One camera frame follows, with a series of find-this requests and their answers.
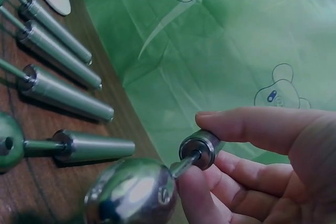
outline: green fabric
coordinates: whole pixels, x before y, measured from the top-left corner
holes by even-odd
[[[167,164],[178,160],[181,141],[198,129],[197,111],[336,108],[336,0],[85,2]],[[265,164],[288,162],[251,144],[224,149]]]

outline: steel shaft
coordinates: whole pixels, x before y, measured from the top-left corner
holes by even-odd
[[[27,20],[37,20],[48,29],[55,37],[64,43],[81,61],[92,63],[92,54],[86,49],[65,27],[57,22],[37,0],[22,2],[19,13]]]
[[[112,107],[65,83],[46,70],[36,65],[27,65],[23,72],[34,81],[18,79],[21,94],[93,120],[109,122],[113,119]]]
[[[26,22],[25,25],[27,29],[17,33],[17,40],[21,44],[85,87],[102,88],[101,78],[79,61],[65,46],[58,43],[52,34],[46,32],[33,20]]]

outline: wooden table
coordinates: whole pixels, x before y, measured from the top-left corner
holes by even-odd
[[[39,0],[91,50],[92,68],[100,75],[103,83],[103,91],[96,92],[95,95],[113,106],[114,120],[106,125],[94,124],[64,115],[48,106],[24,100],[18,96],[14,86],[15,79],[3,72],[0,75],[1,111],[9,113],[19,122],[26,138],[48,138],[59,129],[110,135],[134,140],[137,146],[134,157],[159,159],[109,62],[83,0],[70,1],[71,14],[63,18],[52,11],[46,2]],[[15,6],[18,5],[17,0],[4,3],[13,14],[16,14]],[[49,66],[40,63],[36,56],[19,49],[12,37],[15,28],[4,17],[0,18],[3,24],[0,33],[0,52],[3,59],[20,69],[35,63],[58,75]],[[48,157],[24,159],[14,169],[0,175],[0,223],[83,223],[83,197],[99,173],[109,165],[110,163],[101,163],[60,168]],[[187,223],[180,205],[170,223]]]

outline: metal cylinder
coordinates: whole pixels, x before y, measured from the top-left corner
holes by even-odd
[[[65,145],[65,149],[54,156],[63,163],[122,158],[133,155],[135,151],[132,141],[70,130],[59,130],[52,140]]]
[[[78,60],[71,51],[58,43],[56,38],[35,21],[25,23],[26,31],[17,33],[17,40],[40,57],[53,64],[69,77],[87,88],[101,89],[101,78],[87,65]]]
[[[21,127],[10,115],[0,112],[0,173],[16,166],[24,157]]]
[[[215,158],[224,144],[213,133],[199,130],[181,143],[178,154],[180,160],[183,160],[192,156],[195,151],[198,151],[200,157],[193,162],[193,165],[201,170],[206,170],[215,162]]]
[[[19,13],[27,20],[35,19],[62,41],[84,63],[92,63],[92,54],[69,31],[58,23],[37,0],[27,0],[19,7]]]
[[[114,110],[107,104],[58,79],[46,70],[27,65],[23,72],[34,81],[18,80],[19,91],[43,103],[98,121],[112,121]]]

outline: metal knob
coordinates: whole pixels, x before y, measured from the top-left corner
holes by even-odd
[[[182,160],[170,169],[148,158],[110,166],[85,196],[86,224],[167,223],[177,201],[175,181],[191,165],[209,168],[223,144],[212,133],[199,130],[182,142]]]

